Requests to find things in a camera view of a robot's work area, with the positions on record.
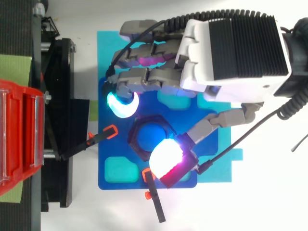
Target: white table surface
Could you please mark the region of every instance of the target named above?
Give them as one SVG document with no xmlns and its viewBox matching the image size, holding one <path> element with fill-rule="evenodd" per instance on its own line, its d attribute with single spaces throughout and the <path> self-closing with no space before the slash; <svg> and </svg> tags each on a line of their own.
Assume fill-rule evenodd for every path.
<svg viewBox="0 0 308 231">
<path fill-rule="evenodd" d="M 167 19 L 215 9 L 250 9 L 275 15 L 292 28 L 307 15 L 307 3 L 293 0 L 50 0 L 48 14 L 61 37 L 77 45 L 75 98 L 97 99 L 97 31 L 118 30 L 133 19 Z M 256 121 L 286 99 L 269 99 Z M 98 148 L 74 157 L 73 202 L 50 204 L 43 231 L 307 231 L 308 107 L 288 121 L 272 118 L 238 145 L 244 160 L 232 163 L 232 183 L 201 183 L 193 189 L 159 190 L 167 221 L 159 224 L 145 190 L 103 191 L 98 187 Z M 97 132 L 97 122 L 89 130 Z M 236 140 L 252 125 L 232 129 Z"/>
</svg>

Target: black metal frame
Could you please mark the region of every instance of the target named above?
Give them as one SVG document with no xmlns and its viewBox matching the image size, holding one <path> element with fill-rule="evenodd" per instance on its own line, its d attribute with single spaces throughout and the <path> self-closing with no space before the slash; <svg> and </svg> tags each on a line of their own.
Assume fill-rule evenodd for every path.
<svg viewBox="0 0 308 231">
<path fill-rule="evenodd" d="M 87 139 L 89 100 L 75 100 L 73 42 L 69 38 L 53 40 L 47 53 L 42 53 L 45 90 L 52 99 L 45 111 L 45 149 L 52 149 L 54 159 L 45 159 L 42 167 L 42 212 L 48 202 L 68 207 L 72 202 L 73 158 L 60 155 Z"/>
</svg>

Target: black cable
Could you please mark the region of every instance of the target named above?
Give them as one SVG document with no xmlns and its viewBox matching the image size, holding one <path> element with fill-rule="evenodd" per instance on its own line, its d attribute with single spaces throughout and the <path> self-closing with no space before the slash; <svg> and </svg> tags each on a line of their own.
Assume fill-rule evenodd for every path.
<svg viewBox="0 0 308 231">
<path fill-rule="evenodd" d="M 162 20 L 153 26 L 147 28 L 145 31 L 143 31 L 141 34 L 138 35 L 138 37 L 134 38 L 129 44 L 127 44 L 121 52 L 116 56 L 116 58 L 112 61 L 111 65 L 108 67 L 108 70 L 106 71 L 106 78 L 110 77 L 111 75 L 114 75 L 115 73 L 115 65 L 120 60 L 121 56 L 136 42 L 138 42 L 142 37 L 144 37 L 146 34 L 154 30 L 155 28 L 159 27 L 161 24 L 165 23 L 165 20 Z"/>
<path fill-rule="evenodd" d="M 268 114 L 266 117 L 264 117 L 262 120 L 260 120 L 258 123 L 256 123 L 251 129 L 249 129 L 244 135 L 242 135 L 236 142 L 231 144 L 228 148 L 226 148 L 224 151 L 222 151 L 220 154 L 215 156 L 213 159 L 206 161 L 205 163 L 201 164 L 196 172 L 198 174 L 204 173 L 206 170 L 208 170 L 209 167 L 213 165 L 215 161 L 223 157 L 226 153 L 228 153 L 232 148 L 234 148 L 236 145 L 238 145 L 241 141 L 243 141 L 247 136 L 249 136 L 254 130 L 256 130 L 260 125 L 262 125 L 264 122 L 266 122 L 268 119 L 270 119 L 272 116 L 276 115 L 278 110 L 273 111 L 272 113 Z"/>
<path fill-rule="evenodd" d="M 280 27 L 280 30 L 284 31 L 285 33 L 291 33 L 291 30 L 289 30 L 289 29 L 287 29 L 283 26 Z"/>
<path fill-rule="evenodd" d="M 302 138 L 302 140 L 300 142 L 298 142 L 297 145 L 295 145 L 292 149 L 291 149 L 291 152 L 295 152 L 295 150 L 300 146 L 300 144 L 308 137 L 308 134 Z"/>
</svg>

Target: robotic hand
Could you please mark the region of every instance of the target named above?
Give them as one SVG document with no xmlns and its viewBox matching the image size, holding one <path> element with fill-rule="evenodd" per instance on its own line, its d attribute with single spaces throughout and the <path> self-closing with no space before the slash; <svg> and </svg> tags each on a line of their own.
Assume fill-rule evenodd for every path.
<svg viewBox="0 0 308 231">
<path fill-rule="evenodd" d="M 288 119 L 308 102 L 308 18 L 299 20 L 294 29 L 287 30 L 280 28 L 273 16 L 260 12 L 221 10 L 188 14 L 158 23 L 154 20 L 128 21 L 123 24 L 120 35 L 131 42 L 115 53 L 102 89 L 118 117 L 131 116 L 138 107 L 137 92 L 151 90 L 191 98 L 202 93 L 207 101 L 242 103 L 241 109 L 210 114 L 177 136 L 180 162 L 185 164 L 173 163 L 165 173 L 159 174 L 161 166 L 160 170 L 151 166 L 151 158 L 159 159 L 154 156 L 163 155 L 155 154 L 156 149 L 163 152 L 160 144 L 155 148 L 150 168 L 154 174 L 161 175 L 160 180 L 167 187 L 191 169 L 203 173 L 273 115 Z M 136 41 L 146 44 L 131 49 Z M 155 69 L 134 68 L 159 63 L 165 64 Z M 130 70 L 115 75 L 115 67 Z M 255 112 L 271 95 L 291 99 L 213 160 L 198 165 L 191 151 L 194 145 L 218 127 L 252 122 Z"/>
</svg>

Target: glowing fingertip sensor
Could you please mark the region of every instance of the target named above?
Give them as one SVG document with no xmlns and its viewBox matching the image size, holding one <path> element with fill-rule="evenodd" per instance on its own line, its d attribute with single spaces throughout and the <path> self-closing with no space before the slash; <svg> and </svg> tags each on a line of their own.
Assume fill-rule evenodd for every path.
<svg viewBox="0 0 308 231">
<path fill-rule="evenodd" d="M 183 160 L 183 150 L 174 139 L 163 139 L 152 151 L 149 165 L 157 178 L 162 178 Z"/>
<path fill-rule="evenodd" d="M 117 117 L 127 118 L 136 112 L 139 105 L 139 97 L 138 94 L 134 92 L 132 101 L 128 104 L 124 104 L 119 101 L 112 92 L 110 92 L 107 95 L 107 104 Z"/>
</svg>

